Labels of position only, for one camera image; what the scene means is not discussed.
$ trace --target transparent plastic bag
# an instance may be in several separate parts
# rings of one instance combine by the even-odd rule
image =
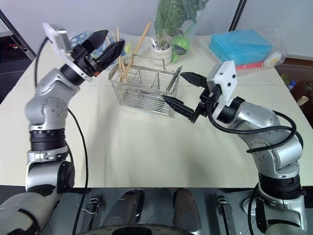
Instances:
[[[71,47],[73,48],[77,44],[81,44],[82,42],[84,42],[84,40],[86,40],[91,34],[93,34],[96,31],[98,30],[75,31],[75,32],[69,33],[68,39],[69,39],[69,43]],[[113,38],[112,32],[114,33],[115,39],[117,40],[116,30],[115,31],[108,30],[108,31],[109,33],[107,35],[107,38],[109,39],[110,43],[113,43],[114,38]],[[121,55],[124,60],[127,60],[132,55],[133,50],[135,49],[139,38],[136,36],[125,34],[125,33],[119,33],[119,37],[120,37],[120,40],[123,39],[125,41],[124,48],[123,48]],[[108,45],[109,45],[108,41],[105,40],[102,46],[100,46],[98,49],[94,50],[91,53],[91,56],[95,59],[98,58],[102,54],[102,52],[105,50],[105,48],[107,48]],[[143,51],[148,49],[149,46],[150,46],[149,43],[143,42],[138,53],[143,53]]]
[[[188,52],[198,30],[201,11],[208,0],[159,0],[156,17],[150,29],[152,55],[162,56],[165,50],[176,62]]]
[[[201,43],[220,63],[234,60],[237,70],[277,66],[287,54],[279,32],[272,26],[214,34]]]

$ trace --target blue box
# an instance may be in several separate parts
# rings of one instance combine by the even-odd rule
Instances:
[[[212,35],[210,49],[222,62],[234,60],[237,66],[264,61],[272,45],[253,29],[245,29]]]

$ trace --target white flower pot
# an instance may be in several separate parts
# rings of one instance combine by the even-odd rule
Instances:
[[[168,65],[172,61],[172,45],[165,50],[156,50],[153,46],[150,46],[150,54],[152,57],[160,58],[164,60],[164,65]],[[155,65],[163,66],[161,60],[152,60]]]

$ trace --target white table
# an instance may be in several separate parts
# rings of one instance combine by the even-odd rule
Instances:
[[[153,66],[136,59],[136,64]],[[189,56],[169,68],[208,75],[215,61],[194,43]],[[39,78],[63,61],[47,44],[39,61]],[[34,63],[0,105],[0,185],[24,185],[26,152],[30,148],[24,107],[34,95]],[[258,181],[253,158],[236,135],[215,129],[207,118],[191,124],[175,118],[148,115],[120,106],[108,81],[109,71],[85,82],[69,107],[84,132],[89,155],[89,187],[252,187]],[[195,108],[202,88],[179,81],[177,98]],[[304,186],[313,185],[313,130],[275,69],[238,73],[234,96],[282,112],[297,124],[305,147],[300,159]],[[75,187],[85,183],[81,137],[72,117],[66,126],[67,142],[75,162]]]

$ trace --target wire basket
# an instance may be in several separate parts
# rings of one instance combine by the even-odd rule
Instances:
[[[162,60],[164,70],[131,65],[127,73],[128,79],[121,82],[118,64],[115,65],[109,73],[109,81],[112,83],[119,104],[173,118],[174,111],[164,101],[162,95],[176,97],[182,67],[174,72],[165,68],[163,59],[143,55],[133,56]]]

